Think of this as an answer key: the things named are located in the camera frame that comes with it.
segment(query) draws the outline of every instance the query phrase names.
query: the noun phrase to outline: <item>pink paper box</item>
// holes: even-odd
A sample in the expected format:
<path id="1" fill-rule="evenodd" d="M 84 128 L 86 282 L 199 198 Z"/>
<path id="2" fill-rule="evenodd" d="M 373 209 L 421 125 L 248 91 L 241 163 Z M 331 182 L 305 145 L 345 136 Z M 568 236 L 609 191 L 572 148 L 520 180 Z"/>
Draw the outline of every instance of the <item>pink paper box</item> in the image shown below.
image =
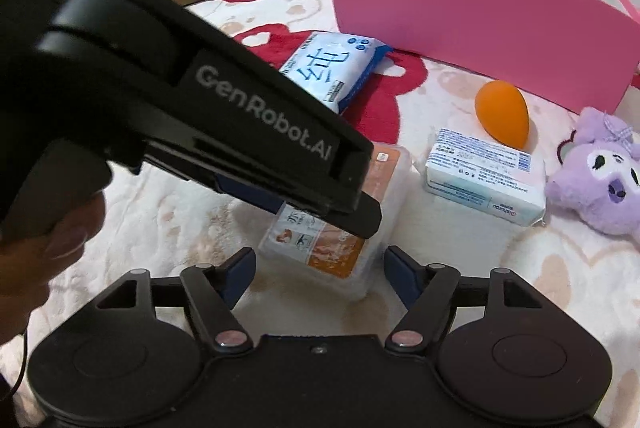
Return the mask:
<path id="1" fill-rule="evenodd" d="M 575 113 L 612 113 L 640 60 L 629 0 L 334 0 L 343 33 L 372 36 Z"/>

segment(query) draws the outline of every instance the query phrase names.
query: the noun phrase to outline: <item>white tissue package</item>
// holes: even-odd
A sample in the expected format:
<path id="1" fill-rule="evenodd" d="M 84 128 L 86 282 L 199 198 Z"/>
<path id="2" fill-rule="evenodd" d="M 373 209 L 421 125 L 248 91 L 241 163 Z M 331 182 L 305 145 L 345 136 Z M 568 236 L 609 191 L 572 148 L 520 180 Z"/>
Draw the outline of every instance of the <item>white tissue package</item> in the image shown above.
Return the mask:
<path id="1" fill-rule="evenodd" d="M 347 108 L 391 48 L 354 34 L 314 31 L 280 72 L 335 113 Z"/>
<path id="2" fill-rule="evenodd" d="M 382 222 L 364 240 L 283 205 L 258 247 L 258 254 L 289 271 L 360 299 L 370 283 L 372 266 L 382 259 L 408 187 L 411 155 L 398 145 L 374 143 L 363 191 L 380 202 Z"/>
<path id="3" fill-rule="evenodd" d="M 426 161 L 428 191 L 521 226 L 545 215 L 545 163 L 526 152 L 440 129 Z"/>

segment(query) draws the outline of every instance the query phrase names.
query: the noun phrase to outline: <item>purple plush toy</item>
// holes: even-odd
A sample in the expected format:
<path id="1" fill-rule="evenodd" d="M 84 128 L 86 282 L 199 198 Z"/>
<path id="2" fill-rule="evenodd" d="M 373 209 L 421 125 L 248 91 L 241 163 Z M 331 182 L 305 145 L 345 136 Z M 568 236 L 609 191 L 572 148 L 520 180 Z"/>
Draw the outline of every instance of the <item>purple plush toy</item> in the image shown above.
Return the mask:
<path id="1" fill-rule="evenodd" d="M 555 205 L 576 210 L 603 233 L 630 233 L 640 242 L 640 144 L 624 121 L 587 107 L 576 123 L 574 147 L 546 184 Z"/>

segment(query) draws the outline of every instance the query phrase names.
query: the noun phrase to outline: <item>barcode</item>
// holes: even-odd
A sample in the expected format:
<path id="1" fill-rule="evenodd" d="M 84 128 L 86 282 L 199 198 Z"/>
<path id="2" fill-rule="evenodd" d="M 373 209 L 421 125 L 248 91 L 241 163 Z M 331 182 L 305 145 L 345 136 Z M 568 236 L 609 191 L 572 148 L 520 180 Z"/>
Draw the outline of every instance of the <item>barcode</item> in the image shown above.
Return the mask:
<path id="1" fill-rule="evenodd" d="M 531 156 L 528 153 L 520 153 L 518 157 L 518 169 L 525 172 L 531 171 Z"/>
<path id="2" fill-rule="evenodd" d="M 340 89 L 342 89 L 343 87 L 344 87 L 344 83 L 343 82 L 335 82 L 333 87 L 331 87 L 331 90 L 324 97 L 324 101 L 326 101 L 326 102 L 334 101 L 335 98 L 338 96 L 338 93 L 340 92 Z"/>

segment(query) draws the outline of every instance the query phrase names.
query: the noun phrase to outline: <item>metal pivot screw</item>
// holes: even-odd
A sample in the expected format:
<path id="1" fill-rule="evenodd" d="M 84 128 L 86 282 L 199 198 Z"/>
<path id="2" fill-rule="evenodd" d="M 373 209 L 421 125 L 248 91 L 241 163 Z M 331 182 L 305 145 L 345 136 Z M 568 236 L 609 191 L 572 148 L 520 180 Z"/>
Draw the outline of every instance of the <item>metal pivot screw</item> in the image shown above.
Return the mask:
<path id="1" fill-rule="evenodd" d="M 239 347 L 247 339 L 249 338 L 242 331 L 222 331 L 216 336 L 216 343 L 220 347 Z"/>
<path id="2" fill-rule="evenodd" d="M 391 341 L 398 347 L 417 347 L 423 339 L 422 334 L 416 331 L 398 331 L 391 335 Z"/>

